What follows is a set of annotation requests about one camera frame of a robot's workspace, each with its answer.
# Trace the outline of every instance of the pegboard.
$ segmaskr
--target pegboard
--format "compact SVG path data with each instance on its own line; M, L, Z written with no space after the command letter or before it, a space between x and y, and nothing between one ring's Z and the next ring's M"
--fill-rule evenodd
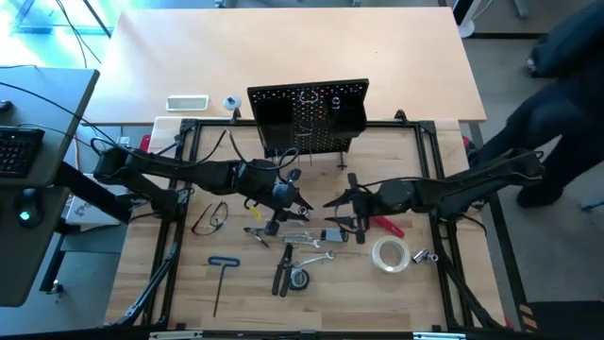
M247 89L254 118L258 122L264 157L278 157L290 147L297 147L300 155L328 152L348 152L351 138L330 136L328 101L334 95L358 95L361 102L367 94L368 79L326 81L316 83L253 87ZM290 146L268 147L260 122L271 119L275 110L261 110L259 106L273 103L291 106L293 121L286 125L292 129L294 140Z

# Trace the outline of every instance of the red-handled tool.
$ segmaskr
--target red-handled tool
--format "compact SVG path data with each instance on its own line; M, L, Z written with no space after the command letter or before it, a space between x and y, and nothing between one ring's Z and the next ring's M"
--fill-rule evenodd
M392 223L388 218L384 216L372 216L369 218L369 220L399 238L405 237L405 231L403 231L403 229L399 228L396 224Z

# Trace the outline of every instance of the floor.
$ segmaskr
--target floor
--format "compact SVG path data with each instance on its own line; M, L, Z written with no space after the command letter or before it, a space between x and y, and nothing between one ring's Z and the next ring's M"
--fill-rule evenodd
M52 1L42 1L47 6ZM66 8L77 4L64 0ZM142 6L144 1L133 1ZM158 1L154 7L163 7L166 2ZM213 1L176 1L182 7L213 7ZM318 1L244 1L239 7L266 6L318 6ZM347 1L320 2L345 5ZM494 0L476 19L478 32L547 32L557 22L580 9L587 0L531 0L528 1L531 16L526 21L516 17L512 1ZM363 1L364 6L436 6L430 1ZM108 26L114 25L117 16L111 14ZM2 30L0 14L0 42L12 53L0 54L0 64L36 63L55 67L83 67L83 61L75 37L70 31L55 29L53 34L13 34L8 37ZM90 20L83 20L83 26ZM84 39L94 53L102 60L108 39L102 35L84 35ZM464 46L474 72L478 89L487 111L488 120L480 125L485 140L493 137L505 125L506 118L529 95L547 84L547 80L529 78L523 70L524 60L533 41L465 40ZM96 68L98 63L87 53L88 67ZM142 136L150 133L150 127L109 127L104 130L111 136L129 136L131 145L138 145ZM78 132L81 139L90 139L89 128ZM553 143L545 145L549 151ZM74 162L70 152L66 158ZM92 152L80 147L80 169L90 172L96 159ZM599 261L604 258L604 211L581 212L578 204L604 196L604 188L597 185L604 175L604 165L600 164L573 182L562 199L554 206L534 211L525 211L515 205L517 188L506 188L499 196L506 222L512 238L515 256L529 301L587 300L604 297L604 272ZM517 316L512 306L510 288L507 284L499 246L493 230L488 208L483 214L487 225L487 238L491 250L495 276L500 288L506 315L517 324ZM110 238L119 243L121 232L114 232ZM93 240L102 237L94 235ZM78 249L81 240L74 240L70 249ZM65 293L46 295L38 292L38 286L46 263L34 284L26 304L18 309L0 308L0 335L21 332L48 332L77 328L95 327L103 322L109 301L109 293L119 261L119 254L110 245L83 242L82 252L70 252L59 272L59 280L65 285Z

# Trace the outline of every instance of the wooden workbench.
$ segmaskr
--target wooden workbench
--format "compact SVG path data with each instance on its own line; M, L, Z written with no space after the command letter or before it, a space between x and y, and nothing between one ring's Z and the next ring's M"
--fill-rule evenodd
M170 144L179 125L178 118L158 118L150 151ZM450 175L465 169L467 162L459 124L456 121L438 122L437 129L445 172ZM262 158L258 131L254 127L231 127L230 130L249 160ZM198 159L210 151L221 131L220 127L204 127ZM188 155L188 152L186 147L184 154ZM227 139L212 159L236 159ZM333 210L321 207L348 187L348 172L357 173L361 183L420 174L413 134L401 129L369 128L353 140L345 171L336 167L338 160L337 154L326 154L314 155L312 165L308 156L303 156L299 165L294 163L302 170L302 177L298 181L301 193L315 210L311 212L311 221L306 227L282 223L280 232L319 231L336 227L323 220L333 215ZM156 178L156 181L160 185L167 185L167 180ZM229 208L226 225L211 236L192 234L191 226L201 212L208 204L215 205L222 199ZM373 243L387 235L380 228L371 228L364 245L357 245L352 237L346 244L323 243L320 249L297 247L294 250L295 261L314 257L328 249L332 249L337 258L306 267L311 276L308 290L290 291L285 298L273 297L273 276L284 245L265 236L271 246L267 249L243 232L244 227L263 227L263 220L270 217L268 210L261 209L262 221L256 221L243 208L243 200L240 195L218 197L197 188L189 208L178 265L170 318L172 326L177 322L186 322L188 328L204 330L402 332L428 331L431 325L445 324L436 265L412 263L400 274L385 274L371 265L369 251ZM138 213L146 211L139 209L134 214ZM339 213L345 213L345 210L340 209ZM389 217L404 228L405 242L409 244L411 252L422 247L432 249L425 215L404 213ZM464 220L458 226L467 283L492 316L503 322L484 232ZM107 311L108 322L117 320L147 284L158 231L159 221L151 217L137 220L128 228ZM166 249L170 248L171 243L172 237L169 237ZM212 317L212 310L220 268L208 265L208 257L213 255L237 257L242 261L240 267L226 270L216 318ZM456 295L453 295L454 305L459 315ZM156 317L161 300L162 294L158 294Z
M238 95L252 117L248 87L354 78L369 79L370 119L486 119L450 8L125 11L100 71L97 125L151 125L174 94L208 94L207 116Z

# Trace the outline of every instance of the duct tape roll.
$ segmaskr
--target duct tape roll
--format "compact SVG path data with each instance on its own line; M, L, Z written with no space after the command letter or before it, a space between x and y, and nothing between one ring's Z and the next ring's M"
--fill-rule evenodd
M392 246L400 252L400 262L397 265L386 264L379 255L381 248L384 246ZM386 273L400 273L409 265L411 260L411 253L409 252L409 246L405 241L394 236L385 236L377 240L374 247L371 249L371 262L374 266L383 270Z

